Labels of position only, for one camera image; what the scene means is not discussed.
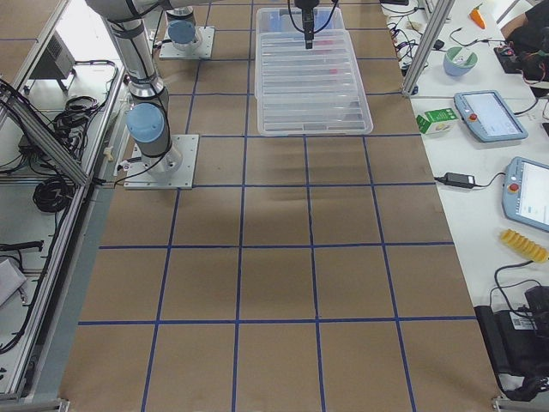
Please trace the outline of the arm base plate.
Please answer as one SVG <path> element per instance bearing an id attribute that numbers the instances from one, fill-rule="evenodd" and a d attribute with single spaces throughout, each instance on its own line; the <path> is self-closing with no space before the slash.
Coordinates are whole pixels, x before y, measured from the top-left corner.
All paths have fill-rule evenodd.
<path id="1" fill-rule="evenodd" d="M 214 27 L 196 27 L 179 30 L 169 27 L 160 47 L 162 60 L 210 59 L 214 44 Z"/>
<path id="2" fill-rule="evenodd" d="M 123 181 L 129 190 L 191 189 L 196 170 L 199 146 L 198 135 L 172 135 L 172 148 L 156 164 L 156 160 L 142 157 L 135 143 L 132 156 L 139 157 L 123 169 L 129 177 Z"/>

